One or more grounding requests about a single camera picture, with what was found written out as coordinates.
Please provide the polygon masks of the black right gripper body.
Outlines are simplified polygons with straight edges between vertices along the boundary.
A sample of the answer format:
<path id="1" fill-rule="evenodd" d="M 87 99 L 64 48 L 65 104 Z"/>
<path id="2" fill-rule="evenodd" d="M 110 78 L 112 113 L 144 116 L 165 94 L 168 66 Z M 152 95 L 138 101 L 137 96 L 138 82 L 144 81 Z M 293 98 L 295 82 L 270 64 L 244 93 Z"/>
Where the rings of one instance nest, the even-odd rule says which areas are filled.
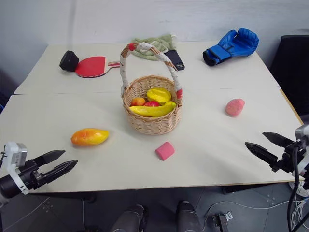
<path id="1" fill-rule="evenodd" d="M 298 148 L 297 152 L 297 160 L 296 164 L 298 164 L 303 159 L 303 148 L 300 144 L 300 142 L 294 142 L 288 145 L 284 149 L 284 153 L 282 155 L 282 158 L 278 161 L 278 166 L 280 169 L 284 170 L 287 173 L 292 173 L 294 171 L 294 165 L 293 165 L 293 154 L 294 154 L 294 148 Z"/>

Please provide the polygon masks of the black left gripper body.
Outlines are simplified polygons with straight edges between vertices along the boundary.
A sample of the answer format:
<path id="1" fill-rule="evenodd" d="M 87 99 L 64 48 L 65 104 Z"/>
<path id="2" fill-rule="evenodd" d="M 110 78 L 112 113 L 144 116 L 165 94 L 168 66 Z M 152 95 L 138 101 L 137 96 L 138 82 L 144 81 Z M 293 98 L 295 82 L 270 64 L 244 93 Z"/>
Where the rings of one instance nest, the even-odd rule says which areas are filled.
<path id="1" fill-rule="evenodd" d="M 38 189 L 39 187 L 52 182 L 47 174 L 39 173 L 39 167 L 49 164 L 44 159 L 29 159 L 24 166 L 18 167 L 19 177 L 28 189 Z"/>

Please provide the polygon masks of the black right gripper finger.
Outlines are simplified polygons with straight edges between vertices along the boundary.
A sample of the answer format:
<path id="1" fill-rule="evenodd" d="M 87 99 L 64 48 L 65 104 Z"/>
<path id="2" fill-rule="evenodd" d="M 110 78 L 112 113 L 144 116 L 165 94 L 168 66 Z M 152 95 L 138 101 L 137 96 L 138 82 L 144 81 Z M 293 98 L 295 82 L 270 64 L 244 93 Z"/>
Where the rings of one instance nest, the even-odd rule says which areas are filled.
<path id="1" fill-rule="evenodd" d="M 274 132 L 262 133 L 269 141 L 279 147 L 287 147 L 291 144 L 291 140 Z"/>
<path id="2" fill-rule="evenodd" d="M 267 149 L 261 147 L 258 144 L 245 142 L 245 146 L 248 148 L 248 150 L 255 156 L 257 156 L 259 159 L 263 160 L 269 166 L 271 167 L 273 172 L 277 172 L 279 170 L 278 168 L 278 157 L 273 155 L 272 153 L 268 152 Z"/>

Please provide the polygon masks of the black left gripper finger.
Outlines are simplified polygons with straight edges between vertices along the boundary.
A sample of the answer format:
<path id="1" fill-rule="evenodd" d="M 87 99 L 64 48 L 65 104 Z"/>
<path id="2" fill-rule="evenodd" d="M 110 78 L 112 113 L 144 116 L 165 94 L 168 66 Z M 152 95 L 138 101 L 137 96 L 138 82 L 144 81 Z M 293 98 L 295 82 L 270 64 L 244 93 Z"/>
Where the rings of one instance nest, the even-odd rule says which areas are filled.
<path id="1" fill-rule="evenodd" d="M 65 150 L 53 150 L 41 156 L 38 156 L 37 158 L 34 159 L 34 162 L 36 163 L 37 166 L 43 166 L 55 161 L 65 152 L 66 152 Z"/>
<path id="2" fill-rule="evenodd" d="M 53 182 L 54 180 L 70 172 L 77 163 L 78 160 L 70 160 L 56 166 L 54 169 L 48 171 L 47 173 L 44 174 L 41 173 L 42 178 L 40 179 L 40 181 L 38 181 L 38 185 L 42 186 L 50 182 Z"/>

